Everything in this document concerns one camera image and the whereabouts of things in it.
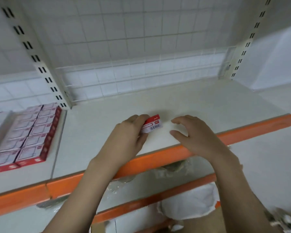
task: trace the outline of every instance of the barcode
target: barcode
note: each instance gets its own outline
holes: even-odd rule
[[[159,124],[158,124],[158,125],[154,125],[154,126],[150,127],[150,129],[151,129],[151,130],[153,130],[153,129],[155,129],[155,128],[158,128],[158,127],[160,127],[160,125],[159,125]]]

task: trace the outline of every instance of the hand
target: hand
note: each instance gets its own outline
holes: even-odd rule
[[[118,168],[130,161],[141,150],[148,137],[147,133],[139,135],[148,118],[147,114],[133,115],[117,124],[97,156],[114,163]]]
[[[232,154],[210,127],[199,118],[185,115],[174,118],[171,122],[185,126],[188,136],[175,130],[170,131],[170,134],[193,154],[208,161],[212,161],[214,157],[217,159],[220,154]]]

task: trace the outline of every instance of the red and white box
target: red and white box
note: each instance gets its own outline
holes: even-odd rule
[[[58,104],[56,102],[55,103],[46,104],[46,105],[43,105],[42,110],[48,110],[48,109],[56,108],[57,106],[58,106]]]
[[[50,115],[59,116],[60,113],[61,113],[61,108],[57,106],[51,109],[41,110],[38,117],[40,118],[40,117],[50,116]]]
[[[26,137],[21,137],[17,139],[9,139],[3,141],[2,144],[0,145],[0,153],[13,150],[20,150],[25,140]]]
[[[12,129],[22,129],[32,127],[35,121],[36,119],[16,120],[12,125]]]
[[[0,153],[0,172],[19,168],[14,161],[20,150],[8,151]]]
[[[52,141],[52,136],[50,134],[41,134],[41,135],[35,135],[35,136],[30,136],[27,137],[23,149],[29,148],[32,146],[37,146],[37,145],[42,145],[44,143],[50,143]]]
[[[43,133],[48,133],[50,136],[54,136],[56,131],[56,126],[52,123],[33,126],[29,136],[41,135]]]
[[[39,112],[24,113],[24,114],[18,115],[16,117],[16,120],[36,119],[38,115],[39,115]]]
[[[21,167],[44,162],[47,159],[47,154],[50,149],[50,142],[45,142],[42,145],[22,148],[15,163]]]
[[[44,124],[48,124],[48,123],[53,123],[57,127],[58,121],[59,121],[59,117],[58,116],[51,115],[51,116],[45,116],[45,117],[37,118],[37,120],[34,123],[34,125],[38,126],[38,125],[44,125]]]
[[[27,137],[31,131],[31,127],[23,128],[23,129],[13,129],[9,131],[6,138],[7,139],[16,139],[21,137]]]
[[[43,105],[36,105],[28,107],[23,113],[40,112]]]
[[[155,129],[163,127],[159,115],[148,118],[141,127],[140,133],[149,133]]]

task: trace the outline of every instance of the right hand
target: right hand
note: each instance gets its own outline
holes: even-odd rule
[[[171,130],[170,134],[193,154],[201,156],[209,162],[221,156],[233,155],[228,147],[201,119],[185,115],[176,117],[171,122],[185,126],[188,136],[175,130]]]

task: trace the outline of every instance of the shelf lip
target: shelf lip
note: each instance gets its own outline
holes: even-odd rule
[[[121,205],[118,205],[116,207],[106,209],[106,210],[101,211],[95,215],[93,223],[104,222],[104,221],[116,218],[116,217],[121,216],[123,214],[132,212],[134,210],[137,210],[137,209],[140,209],[143,207],[146,207],[150,204],[157,203],[161,200],[164,200],[164,199],[167,199],[169,197],[178,195],[180,193],[192,190],[192,189],[197,188],[199,186],[209,184],[211,182],[216,181],[216,179],[217,179],[216,175],[213,173],[213,174],[207,175],[205,177],[198,178],[194,181],[190,181],[186,184],[176,186],[174,188],[165,190],[165,191],[160,192],[158,194],[154,194],[152,196],[146,197],[144,199],[133,200],[133,201],[130,201],[128,203],[121,204]]]
[[[50,200],[46,183],[0,195],[0,215]]]
[[[274,132],[291,126],[291,114],[270,118],[232,130],[218,133],[217,136],[225,145],[245,141],[253,137]],[[124,176],[136,175],[154,168],[161,167],[176,161],[184,160],[193,156],[193,154],[183,147],[176,145],[154,153],[140,155],[129,161],[119,169],[113,179]],[[84,171],[78,174],[70,174],[68,176],[59,177],[47,183],[47,188],[52,198],[57,198],[66,194],[70,194],[81,180]]]

